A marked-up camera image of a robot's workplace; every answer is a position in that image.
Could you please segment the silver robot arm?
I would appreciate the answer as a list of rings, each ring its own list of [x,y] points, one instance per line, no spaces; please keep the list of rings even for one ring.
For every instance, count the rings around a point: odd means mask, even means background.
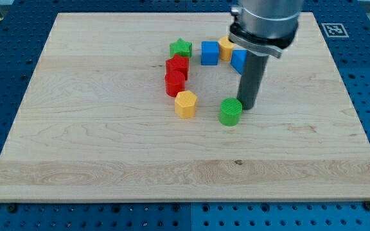
[[[258,56],[280,58],[294,40],[303,0],[239,0],[229,40]]]

